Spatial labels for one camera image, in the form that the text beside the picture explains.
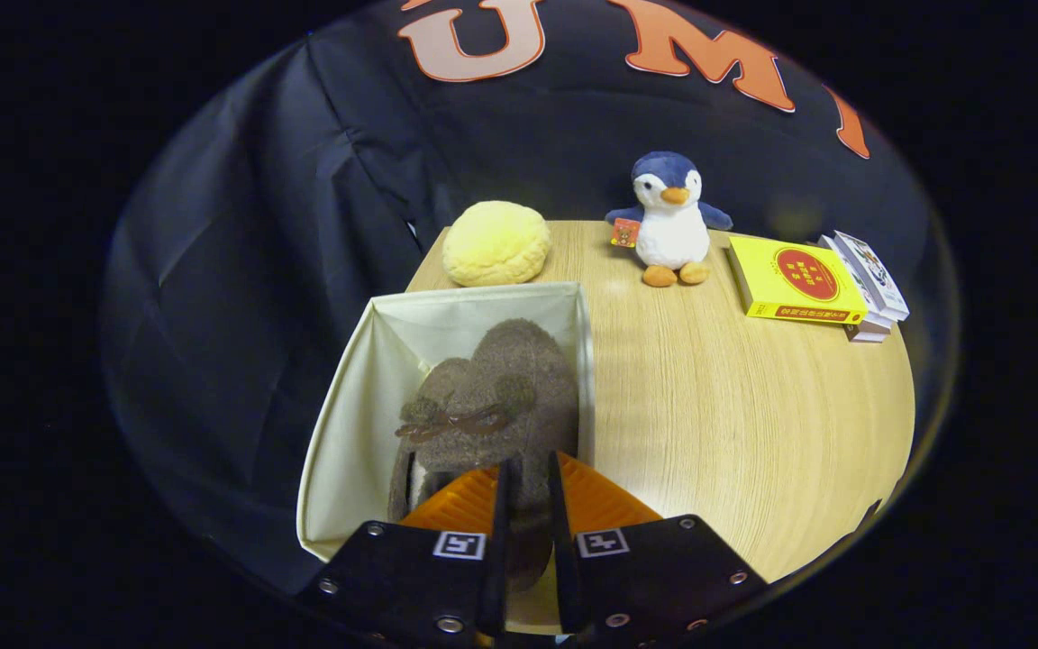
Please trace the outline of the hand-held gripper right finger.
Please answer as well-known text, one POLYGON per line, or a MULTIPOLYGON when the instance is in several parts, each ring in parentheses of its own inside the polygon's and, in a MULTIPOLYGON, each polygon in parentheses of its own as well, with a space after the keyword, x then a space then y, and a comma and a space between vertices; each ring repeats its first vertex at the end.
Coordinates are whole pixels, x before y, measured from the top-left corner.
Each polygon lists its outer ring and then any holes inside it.
POLYGON ((768 583, 695 514, 664 517, 551 454, 559 623, 579 645, 681 645, 757 603, 768 583))

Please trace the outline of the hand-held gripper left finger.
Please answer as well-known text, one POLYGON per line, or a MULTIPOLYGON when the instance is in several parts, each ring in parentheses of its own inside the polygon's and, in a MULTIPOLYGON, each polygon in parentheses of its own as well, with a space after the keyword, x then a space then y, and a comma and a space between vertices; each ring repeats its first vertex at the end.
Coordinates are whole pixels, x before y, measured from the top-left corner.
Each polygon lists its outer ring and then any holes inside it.
POLYGON ((482 648, 506 633, 514 464, 498 467, 489 534, 364 521, 299 605, 376 648, 482 648))

